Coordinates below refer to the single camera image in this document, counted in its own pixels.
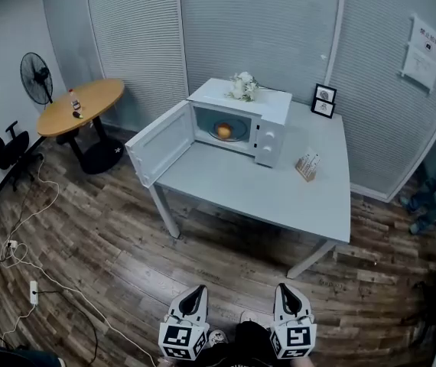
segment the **open microwave door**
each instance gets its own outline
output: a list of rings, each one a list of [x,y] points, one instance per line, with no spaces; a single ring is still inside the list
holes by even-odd
[[[125,146],[144,187],[153,183],[194,141],[191,105],[182,101],[153,121]]]

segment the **flower bouquet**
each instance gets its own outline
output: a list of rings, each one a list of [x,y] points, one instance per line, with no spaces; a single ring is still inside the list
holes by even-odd
[[[255,99],[255,91],[259,88],[259,84],[254,76],[248,72],[236,73],[231,80],[233,83],[228,96],[246,102]]]

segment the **window blind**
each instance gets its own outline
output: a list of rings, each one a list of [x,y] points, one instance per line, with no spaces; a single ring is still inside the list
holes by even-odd
[[[181,0],[189,91],[249,71],[310,102],[327,70],[338,0]]]
[[[399,74],[413,13],[436,30],[436,0],[346,0],[330,81],[350,180],[381,199],[394,194],[436,130],[436,84],[429,94]]]
[[[133,98],[118,105],[125,127],[139,130],[187,96],[177,9],[177,0],[89,0],[104,74]]]

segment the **picture frame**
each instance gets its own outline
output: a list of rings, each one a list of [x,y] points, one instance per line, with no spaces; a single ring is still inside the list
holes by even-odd
[[[334,115],[335,103],[326,102],[322,99],[315,98],[313,101],[313,105],[311,105],[311,112],[322,115],[323,117],[327,117],[329,119]]]
[[[317,86],[315,87],[314,100],[321,99],[329,103],[334,103],[336,94],[336,89],[317,83]]]

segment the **white cable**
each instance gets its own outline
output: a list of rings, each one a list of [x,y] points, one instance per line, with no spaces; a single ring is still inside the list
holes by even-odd
[[[20,317],[18,317],[18,320],[16,321],[16,324],[14,325],[14,329],[9,330],[8,332],[5,332],[4,334],[2,334],[2,341],[4,341],[4,336],[6,334],[15,332],[16,329],[18,328],[18,324],[19,324],[19,321],[21,320],[21,318],[28,318],[35,308],[36,308],[36,304],[33,304],[33,308],[31,310],[29,310],[29,313],[27,313],[26,315],[21,315]]]
[[[30,265],[30,266],[32,266],[33,268],[36,268],[36,269],[39,269],[47,278],[48,278],[48,280],[50,280],[50,281],[52,281],[52,282],[54,282],[56,285],[58,285],[59,287],[61,287],[61,288],[63,288],[63,289],[65,289],[65,290],[68,290],[68,291],[71,291],[71,292],[75,292],[75,293],[77,293],[77,294],[79,294],[103,319],[104,319],[104,322],[106,322],[106,324],[109,326],[109,328],[110,329],[112,329],[112,330],[114,330],[115,332],[117,332],[120,336],[122,336],[124,339],[126,339],[126,340],[128,340],[131,344],[133,344],[134,346],[136,346],[138,349],[140,349],[145,355],[147,355],[149,358],[150,358],[150,360],[151,360],[151,364],[154,366],[154,367],[157,367],[156,365],[155,365],[155,362],[154,362],[154,359],[151,357],[151,355],[147,352],[147,351],[145,351],[142,347],[140,347],[140,345],[138,345],[137,343],[135,343],[134,341],[131,341],[127,336],[125,336],[123,333],[121,333],[119,330],[117,330],[116,328],[114,328],[112,325],[111,325],[111,323],[108,321],[108,319],[106,318],[106,316],[103,314],[103,313],[101,313],[100,311],[99,311],[99,309],[96,307],[96,306],[94,306],[94,304],[92,304],[87,298],[86,298],[86,296],[81,292],[81,291],[79,291],[79,290],[76,290],[76,289],[73,289],[73,288],[70,288],[70,287],[65,287],[64,285],[62,285],[62,284],[60,284],[58,281],[56,281],[55,279],[53,279],[53,278],[51,278],[49,275],[48,275],[48,273],[47,272],[45,272],[44,271],[44,269],[42,268],[42,267],[39,267],[39,266],[37,266],[37,265],[35,265],[35,264],[33,264],[32,262],[29,262],[29,261],[22,261],[22,260],[20,260],[19,258],[17,258],[15,255],[14,255],[14,253],[13,253],[13,255],[12,255],[12,258],[14,258],[15,260],[18,260],[18,264],[20,264],[20,263],[22,263],[22,264],[26,264],[26,265]]]
[[[47,278],[48,278],[48,280],[50,280],[50,281],[52,281],[52,282],[54,282],[56,285],[58,285],[59,287],[61,287],[61,288],[63,288],[63,289],[65,289],[65,290],[68,290],[68,291],[71,291],[71,292],[75,292],[75,293],[77,293],[77,294],[79,294],[103,319],[104,319],[104,322],[107,324],[107,326],[110,328],[110,329],[112,329],[112,330],[114,330],[115,332],[117,332],[121,337],[123,337],[124,339],[126,339],[127,341],[129,341],[131,344],[133,344],[134,346],[136,346],[138,349],[140,349],[146,356],[148,356],[149,358],[150,358],[150,360],[151,360],[151,364],[154,366],[154,367],[157,367],[156,365],[155,365],[155,362],[154,362],[154,358],[152,358],[151,357],[151,355],[150,355],[150,353],[148,353],[147,351],[145,351],[142,347],[140,347],[140,345],[138,345],[137,343],[135,343],[134,341],[131,341],[127,336],[125,336],[122,332],[120,332],[119,330],[117,330],[116,328],[114,328],[112,325],[111,325],[111,323],[108,321],[108,319],[106,318],[106,316],[103,314],[103,313],[101,313],[100,311],[99,311],[99,309],[96,307],[96,306],[94,306],[87,298],[86,298],[86,296],[81,292],[81,291],[79,291],[79,290],[76,290],[76,289],[73,289],[73,288],[70,288],[70,287],[65,287],[64,285],[62,285],[62,284],[60,284],[58,281],[56,281],[55,279],[53,279],[53,278],[51,278],[48,274],[47,274],[47,272],[45,272],[44,271],[44,269],[42,268],[42,267],[39,267],[39,266],[37,266],[37,265],[35,265],[35,264],[33,264],[32,262],[29,262],[29,261],[24,261],[24,259],[26,258],[26,255],[28,255],[28,246],[25,244],[25,243],[20,243],[20,244],[18,244],[18,246],[15,248],[15,249],[13,249],[13,250],[11,250],[11,254],[10,255],[6,255],[4,258],[2,257],[3,255],[5,255],[5,246],[7,245],[7,243],[8,243],[8,241],[10,240],[10,238],[11,238],[11,236],[12,236],[12,234],[14,234],[16,231],[18,231],[18,229],[19,229],[19,227],[21,227],[25,222],[27,222],[31,217],[33,217],[33,216],[36,216],[36,215],[39,215],[40,213],[42,213],[43,211],[45,211],[46,209],[48,209],[48,208],[50,208],[52,205],[53,205],[53,203],[55,202],[55,200],[58,198],[58,195],[60,194],[60,185],[58,184],[58,183],[56,183],[56,182],[53,182],[53,181],[50,181],[50,180],[42,180],[41,178],[40,178],[40,170],[41,170],[41,166],[43,166],[43,163],[44,163],[44,156],[43,156],[43,161],[41,162],[41,164],[40,164],[40,167],[37,169],[37,178],[38,178],[38,180],[40,181],[40,182],[42,182],[42,183],[44,183],[44,184],[55,184],[55,185],[57,185],[57,195],[55,196],[55,198],[53,199],[53,201],[50,203],[50,205],[48,205],[48,206],[46,206],[46,207],[44,207],[41,211],[38,211],[38,212],[36,212],[36,213],[33,213],[33,214],[31,214],[26,220],[23,220],[21,223],[19,223],[19,225],[14,229],[14,231],[12,231],[10,234],[9,234],[9,236],[8,236],[8,238],[5,240],[5,242],[4,243],[2,243],[2,248],[1,248],[1,251],[0,251],[0,261],[5,261],[5,260],[7,260],[8,258],[13,258],[14,260],[15,260],[15,263],[14,264],[11,264],[11,265],[7,265],[7,266],[5,266],[4,264],[3,264],[3,262],[2,262],[2,266],[4,267],[4,268],[12,268],[13,266],[16,266],[16,265],[18,265],[18,264],[26,264],[26,265],[30,265],[30,266],[32,266],[33,268],[36,268],[36,269],[39,269]],[[18,258],[18,257],[16,257],[16,255],[15,255],[15,253],[16,253],[16,251],[21,247],[21,246],[24,246],[25,248],[26,248],[26,252],[24,253],[24,255],[21,257],[21,258]],[[19,320],[21,319],[21,318],[26,318],[26,317],[29,317],[29,314],[31,314],[31,312],[34,310],[34,308],[35,308],[36,306],[33,306],[33,308],[31,309],[31,311],[28,313],[28,315],[27,316],[25,316],[25,317],[19,317],[18,318],[18,321],[16,322],[16,325],[15,325],[15,328],[14,328],[14,330],[12,330],[11,332],[6,332],[6,333],[4,333],[4,335],[2,336],[2,339],[4,339],[4,336],[7,334],[7,333],[12,333],[12,332],[14,332],[15,330],[16,330],[16,327],[17,327],[17,325],[18,325],[18,323],[19,323]]]
[[[42,180],[40,178],[40,170],[41,170],[41,166],[43,166],[43,163],[44,163],[44,155],[43,155],[43,160],[41,161],[40,167],[37,169],[37,178],[43,184],[54,184],[54,185],[57,185],[57,195],[55,196],[55,198],[53,199],[53,201],[51,201],[51,203],[49,205],[44,207],[41,211],[38,211],[36,213],[32,213],[27,219],[25,219],[22,222],[20,222],[18,224],[18,226],[9,234],[9,236],[7,237],[5,242],[2,243],[2,248],[1,248],[1,251],[0,251],[0,261],[4,261],[2,255],[5,254],[5,245],[8,244],[8,241],[11,239],[12,234],[14,234],[16,231],[18,231],[19,227],[21,227],[23,224],[25,224],[30,218],[32,218],[33,216],[39,215],[40,213],[44,212],[46,209],[50,208],[53,205],[53,203],[57,200],[58,195],[60,194],[60,185],[58,183],[53,182],[51,180]]]

